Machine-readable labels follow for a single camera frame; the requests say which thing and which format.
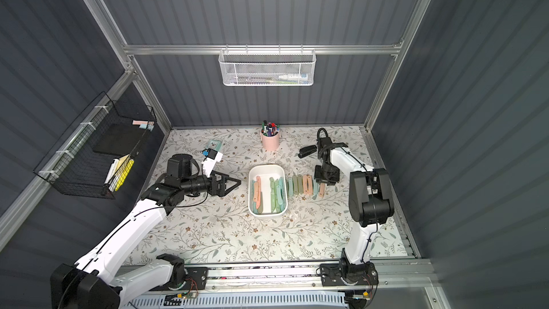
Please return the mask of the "pink folding fruit knife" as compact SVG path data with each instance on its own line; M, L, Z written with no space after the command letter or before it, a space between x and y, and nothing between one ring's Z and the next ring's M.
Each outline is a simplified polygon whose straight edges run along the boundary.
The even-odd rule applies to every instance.
M310 195L309 175L303 175L303 194Z

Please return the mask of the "olive folding fruit knife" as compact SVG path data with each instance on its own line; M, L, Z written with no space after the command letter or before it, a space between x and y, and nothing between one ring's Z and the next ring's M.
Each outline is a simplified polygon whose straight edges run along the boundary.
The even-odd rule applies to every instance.
M300 195L302 195L304 193L303 176L302 175L297 176L297 189L298 189L298 193Z

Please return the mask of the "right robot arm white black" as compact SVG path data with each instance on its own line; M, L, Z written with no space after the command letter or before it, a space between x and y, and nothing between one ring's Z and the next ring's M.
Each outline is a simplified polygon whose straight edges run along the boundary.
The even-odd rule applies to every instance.
M378 284L377 270L370 261L374 239L394 214L390 178L383 168L374 168L356 157L343 142L333 142L327 130L317 131L317 158L314 179L320 185L336 185L343 173L349 180L348 207L353 227L339 262L344 283L362 280L370 286Z

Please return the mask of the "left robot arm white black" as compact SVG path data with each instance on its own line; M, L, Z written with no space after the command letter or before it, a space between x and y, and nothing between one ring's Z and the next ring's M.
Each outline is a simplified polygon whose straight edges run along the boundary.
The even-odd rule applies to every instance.
M53 308L121 308L143 293L167 286L180 290L191 282L184 260L163 253L151 263L123 276L117 272L140 241L185 197L202 193L224 197L241 180L214 171L222 153L207 149L201 163L189 154L175 154L158 183L143 192L127 217L96 247L72 265L60 265L50 277Z

